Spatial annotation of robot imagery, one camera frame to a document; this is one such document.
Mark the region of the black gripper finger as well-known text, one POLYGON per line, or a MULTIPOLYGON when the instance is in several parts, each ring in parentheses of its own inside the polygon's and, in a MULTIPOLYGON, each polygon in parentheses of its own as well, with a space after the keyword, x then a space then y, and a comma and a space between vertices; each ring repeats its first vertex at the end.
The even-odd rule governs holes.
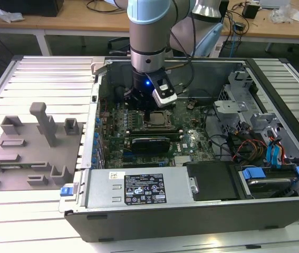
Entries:
POLYGON ((131 88, 124 93, 124 103, 131 111, 142 111, 144 120, 150 120, 151 96, 136 88, 131 88))

